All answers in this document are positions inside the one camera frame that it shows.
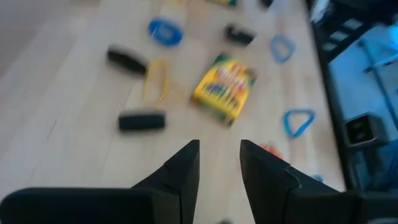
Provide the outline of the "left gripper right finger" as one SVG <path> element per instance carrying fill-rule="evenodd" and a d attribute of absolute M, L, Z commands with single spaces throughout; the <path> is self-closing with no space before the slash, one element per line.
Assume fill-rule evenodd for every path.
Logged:
<path fill-rule="evenodd" d="M 300 172 L 249 140 L 241 173 L 256 224 L 356 224 L 357 198 Z"/>

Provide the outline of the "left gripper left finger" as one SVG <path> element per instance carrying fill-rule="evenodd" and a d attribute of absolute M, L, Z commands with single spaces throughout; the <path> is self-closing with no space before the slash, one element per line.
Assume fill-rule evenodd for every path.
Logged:
<path fill-rule="evenodd" d="M 200 181 L 200 141 L 182 147 L 133 189 L 152 189 L 177 196 L 181 224 L 193 224 Z"/>

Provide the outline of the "red-orange coil wristband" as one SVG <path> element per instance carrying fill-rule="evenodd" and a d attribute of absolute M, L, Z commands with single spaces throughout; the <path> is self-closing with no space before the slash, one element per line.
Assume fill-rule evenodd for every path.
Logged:
<path fill-rule="evenodd" d="M 282 153 L 278 150 L 274 142 L 270 141 L 266 144 L 260 144 L 259 146 L 262 147 L 264 150 L 268 151 L 269 153 L 275 155 L 279 159 L 283 159 Z"/>

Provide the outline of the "black rectangular rubber block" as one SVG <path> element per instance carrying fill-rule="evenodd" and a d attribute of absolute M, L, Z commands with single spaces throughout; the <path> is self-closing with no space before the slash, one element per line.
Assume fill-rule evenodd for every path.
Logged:
<path fill-rule="evenodd" d="M 122 113 L 118 116 L 118 128 L 120 131 L 164 129 L 165 125 L 165 114 L 157 111 Z"/>

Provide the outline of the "yellow green crayon box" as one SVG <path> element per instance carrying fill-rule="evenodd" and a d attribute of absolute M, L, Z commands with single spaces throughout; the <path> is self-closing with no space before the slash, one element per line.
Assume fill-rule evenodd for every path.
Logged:
<path fill-rule="evenodd" d="M 206 0 L 224 7 L 236 7 L 238 0 Z"/>
<path fill-rule="evenodd" d="M 257 80 L 243 61 L 219 54 L 194 89 L 190 101 L 221 123 L 231 126 L 240 115 Z"/>

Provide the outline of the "yellow rubber band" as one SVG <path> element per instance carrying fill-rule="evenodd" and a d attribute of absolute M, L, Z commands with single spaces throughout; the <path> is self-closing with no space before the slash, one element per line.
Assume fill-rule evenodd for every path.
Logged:
<path fill-rule="evenodd" d="M 149 83 L 154 78 L 154 72 L 156 68 L 160 68 L 162 74 L 162 85 L 161 85 L 161 93 L 157 99 L 157 102 L 160 103 L 164 100 L 165 96 L 169 91 L 169 65 L 165 60 L 153 60 L 149 63 L 149 66 L 146 71 L 146 79 L 144 81 L 144 89 L 143 89 L 143 100 L 147 100 L 148 92 L 149 92 Z"/>

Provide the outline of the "black marker cylinder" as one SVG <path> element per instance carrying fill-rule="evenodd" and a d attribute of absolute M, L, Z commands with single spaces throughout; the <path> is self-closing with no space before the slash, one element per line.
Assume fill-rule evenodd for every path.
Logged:
<path fill-rule="evenodd" d="M 147 73 L 148 61 L 134 51 L 117 45 L 110 45 L 106 51 L 107 61 L 128 72 L 144 76 Z"/>

